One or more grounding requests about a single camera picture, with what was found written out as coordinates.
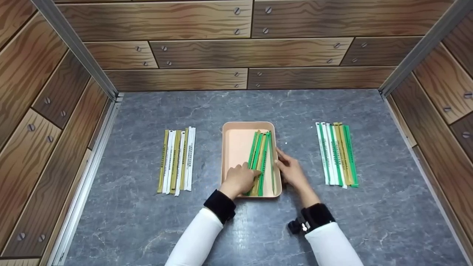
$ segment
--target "screw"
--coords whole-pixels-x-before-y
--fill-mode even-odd
[[[25,237],[26,237],[25,233],[19,233],[18,236],[17,236],[17,240],[21,241],[21,240],[25,239]]]

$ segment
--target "chopstick pile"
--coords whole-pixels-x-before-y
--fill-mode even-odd
[[[192,190],[194,142],[195,127],[165,130],[158,193],[179,196],[181,190]]]
[[[271,131],[254,133],[253,144],[251,145],[248,167],[253,170],[261,171],[259,178],[254,179],[253,187],[246,193],[246,196],[263,196],[264,173],[266,172],[266,157],[269,153],[269,163],[271,165],[271,182],[274,193],[274,172],[273,172],[273,154],[272,154],[272,134]]]
[[[358,187],[350,127],[342,123],[316,123],[325,184]]]

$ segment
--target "metal frame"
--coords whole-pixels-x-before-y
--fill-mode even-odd
[[[95,143],[92,149],[92,153],[90,155],[91,159],[89,159],[86,165],[84,174],[80,179],[77,191],[75,192],[69,211],[67,212],[64,223],[62,224],[61,231],[56,239],[54,248],[48,259],[48,266],[64,265],[64,261],[67,257],[72,238],[74,237],[74,234],[76,232],[77,225],[82,215],[82,211],[84,210],[84,205],[87,201],[87,197],[92,187],[92,183],[94,182],[95,175],[100,164],[100,160],[102,159],[105,146],[107,145],[108,138],[110,137],[110,133],[112,131],[113,124],[118,113],[118,109],[122,104],[122,98],[123,93],[118,95],[117,101],[111,104],[107,111],[104,123],[102,124],[100,133],[97,137],[98,141]]]
[[[473,9],[473,0],[456,0],[379,87],[388,96],[440,41]]]
[[[89,50],[87,50],[77,33],[72,29],[69,22],[59,11],[54,2],[52,0],[31,0],[31,2],[38,8],[59,37],[61,37],[70,50],[76,55],[90,75],[92,75],[105,91],[107,96],[115,101],[118,96],[118,91],[115,86],[90,54]]]

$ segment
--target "wooden wall panel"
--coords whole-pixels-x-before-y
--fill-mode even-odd
[[[448,124],[473,111],[473,79],[440,43],[414,70],[428,96]]]
[[[158,68],[148,42],[85,43],[102,69]]]
[[[82,178],[82,175],[84,174],[84,170],[87,166],[91,153],[92,153],[91,150],[86,149],[86,153],[84,154],[84,157],[82,158],[82,162],[80,163],[79,169],[76,173],[76,176],[74,177],[74,181],[72,182],[69,193],[67,194],[66,201],[64,202],[64,205],[62,206],[61,213],[59,214],[59,218],[56,222],[56,225],[54,226],[53,232],[51,233],[51,237],[49,238],[48,244],[46,245],[46,249],[44,250],[43,257],[41,258],[41,261],[39,263],[40,266],[46,266],[48,263],[48,259],[51,256],[51,252],[53,251],[54,244],[56,243],[56,239],[59,236],[62,224],[64,223],[67,212],[69,211],[70,204],[72,203],[72,199],[74,198],[74,195],[77,191],[77,187]]]
[[[473,164],[413,75],[392,93],[467,235],[473,236]]]
[[[417,145],[417,142],[415,141],[414,136],[411,133],[411,130],[407,126],[406,121],[404,120],[404,117],[401,114],[401,111],[399,111],[399,108],[397,107],[396,103],[394,102],[393,97],[391,95],[388,95],[386,97],[386,100],[387,100],[389,106],[391,107],[391,109],[393,110],[394,116],[396,117],[397,122],[401,126],[402,133],[404,134],[407,141],[409,142],[409,145],[411,147],[414,147],[415,145]]]
[[[452,205],[450,202],[448,202],[447,197],[445,196],[445,193],[443,192],[442,188],[440,187],[440,184],[437,181],[437,178],[435,177],[434,173],[432,172],[432,169],[430,168],[429,164],[425,160],[424,154],[422,154],[422,151],[418,146],[413,147],[412,149],[417,156],[417,159],[419,160],[420,166],[425,172],[425,175],[427,176],[427,179],[429,180],[430,184],[432,185],[432,188],[437,195],[438,200],[440,201],[440,204],[442,205],[443,209],[445,210],[445,213],[447,214],[448,219],[452,223],[452,226],[460,239],[460,243],[462,244],[463,248],[465,249],[465,252],[467,253],[468,257],[473,257],[473,243],[468,239],[468,235],[466,232],[463,230],[463,227],[458,220],[454,210],[452,209]]]
[[[420,39],[421,36],[357,37],[341,65],[398,65]]]
[[[237,7],[239,14],[234,13]],[[71,4],[59,9],[83,41],[219,39],[250,36],[252,1]]]
[[[60,134],[59,128],[30,109],[0,152],[0,249],[7,242]]]
[[[106,99],[102,89],[91,80],[62,132],[2,257],[39,257],[43,254]],[[16,237],[22,232],[27,237],[18,241]]]
[[[473,77],[473,10],[445,37],[443,43]]]
[[[66,44],[37,13],[0,52],[0,148],[66,50]]]
[[[150,42],[160,68],[339,65],[353,38]]]
[[[68,51],[36,98],[33,108],[63,129],[89,79],[89,72]]]
[[[106,71],[118,91],[246,89],[248,69]]]
[[[248,89],[372,89],[378,88],[394,69],[393,66],[250,69]]]
[[[0,48],[35,11],[30,0],[0,0]]]
[[[460,145],[473,161],[473,113],[450,126]]]
[[[253,37],[424,35],[453,0],[256,0]],[[267,14],[266,8],[272,11]]]

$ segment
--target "white sleeve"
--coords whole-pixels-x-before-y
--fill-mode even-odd
[[[209,209],[203,208],[182,234],[165,266],[201,266],[223,224]]]
[[[306,235],[319,266],[363,266],[358,254],[336,222]]]

